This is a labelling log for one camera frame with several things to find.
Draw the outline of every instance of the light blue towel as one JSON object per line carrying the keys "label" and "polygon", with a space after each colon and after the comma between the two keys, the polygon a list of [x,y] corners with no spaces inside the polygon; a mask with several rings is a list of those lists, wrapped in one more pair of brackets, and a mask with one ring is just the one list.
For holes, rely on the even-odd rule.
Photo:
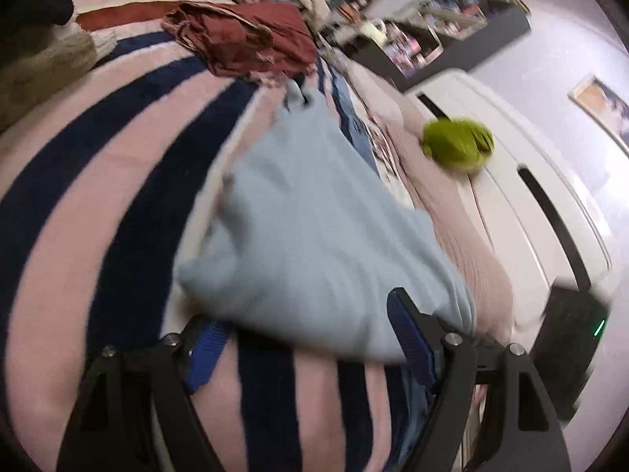
{"label": "light blue towel", "polygon": [[341,358],[405,361],[386,314],[397,287],[421,312],[474,327],[470,292],[429,216],[395,202],[323,96],[294,82],[230,172],[206,246],[178,279],[212,317]]}

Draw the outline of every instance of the pink stripe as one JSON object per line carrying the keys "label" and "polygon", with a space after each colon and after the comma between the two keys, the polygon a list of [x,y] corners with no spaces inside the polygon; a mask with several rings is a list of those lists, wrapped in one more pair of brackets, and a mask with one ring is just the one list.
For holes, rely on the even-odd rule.
{"label": "pink stripe", "polygon": [[317,75],[317,70],[314,71],[314,74],[306,77],[306,87],[317,87],[319,84],[319,76]]}
{"label": "pink stripe", "polygon": [[303,472],[343,472],[345,428],[337,363],[295,351],[295,389]]}
{"label": "pink stripe", "polygon": [[136,78],[191,55],[174,42],[139,50],[90,72],[37,106],[0,135],[0,199],[40,149],[86,109]]}
{"label": "pink stripe", "polygon": [[151,32],[161,32],[163,29],[161,19],[152,19],[151,21],[140,21],[126,25],[113,26],[109,28],[109,30],[115,33],[116,39],[120,41],[122,39],[137,37],[138,35],[149,34]]}
{"label": "pink stripe", "polygon": [[341,115],[337,112],[337,106],[334,104],[334,98],[332,97],[332,73],[328,69],[328,64],[322,60],[323,71],[325,72],[325,84],[323,90],[325,92],[325,99],[328,102],[329,111],[332,112],[332,118],[336,119],[338,127],[341,127]]}
{"label": "pink stripe", "polygon": [[85,331],[103,256],[164,152],[232,80],[202,72],[155,102],[68,188],[24,267],[7,339],[7,397],[26,452],[54,470],[85,361]]}
{"label": "pink stripe", "polygon": [[256,114],[254,118],[248,123],[247,127],[243,131],[240,141],[238,141],[234,152],[230,156],[229,166],[233,165],[238,159],[246,153],[255,142],[260,140],[263,135],[269,130],[272,122],[273,115],[276,109],[281,105],[284,100],[284,94],[286,93],[286,87],[267,88],[262,98],[259,100],[256,107]]}
{"label": "pink stripe", "polygon": [[247,472],[245,430],[240,418],[242,388],[238,345],[232,337],[210,381],[192,396],[205,434],[227,472]]}
{"label": "pink stripe", "polygon": [[365,364],[365,380],[373,421],[373,448],[364,472],[380,472],[391,454],[389,391],[382,365]]}

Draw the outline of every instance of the green stuffed toy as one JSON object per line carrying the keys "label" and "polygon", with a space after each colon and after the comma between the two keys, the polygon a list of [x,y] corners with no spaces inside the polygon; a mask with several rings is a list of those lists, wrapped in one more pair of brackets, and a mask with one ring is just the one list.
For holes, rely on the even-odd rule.
{"label": "green stuffed toy", "polygon": [[494,137],[479,122],[438,119],[424,126],[422,149],[443,167],[474,173],[490,158]]}

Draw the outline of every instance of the picture frame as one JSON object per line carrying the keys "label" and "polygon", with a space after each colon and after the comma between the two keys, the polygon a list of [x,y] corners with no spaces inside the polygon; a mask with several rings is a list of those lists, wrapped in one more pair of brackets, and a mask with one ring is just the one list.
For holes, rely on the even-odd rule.
{"label": "picture frame", "polygon": [[629,156],[629,104],[596,76],[581,81],[568,97],[601,126]]}

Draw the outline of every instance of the black device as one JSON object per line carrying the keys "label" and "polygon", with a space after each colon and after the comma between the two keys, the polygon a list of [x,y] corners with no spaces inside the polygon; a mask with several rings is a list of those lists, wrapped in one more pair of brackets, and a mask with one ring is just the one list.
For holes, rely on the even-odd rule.
{"label": "black device", "polygon": [[608,318],[609,308],[592,292],[551,287],[530,356],[561,420],[576,413]]}
{"label": "black device", "polygon": [[[522,346],[474,342],[421,314],[401,288],[389,294],[387,309],[411,374],[435,400],[402,472],[451,470],[476,384],[489,389],[466,472],[570,470],[557,415]],[[215,326],[198,316],[180,335],[168,334],[153,348],[116,352],[106,347],[81,384],[57,471],[159,471],[152,402],[175,471],[223,472],[189,398],[199,370],[201,375],[211,370],[217,356],[215,341],[206,339],[208,328],[216,335]],[[201,381],[207,380],[209,374]]]}

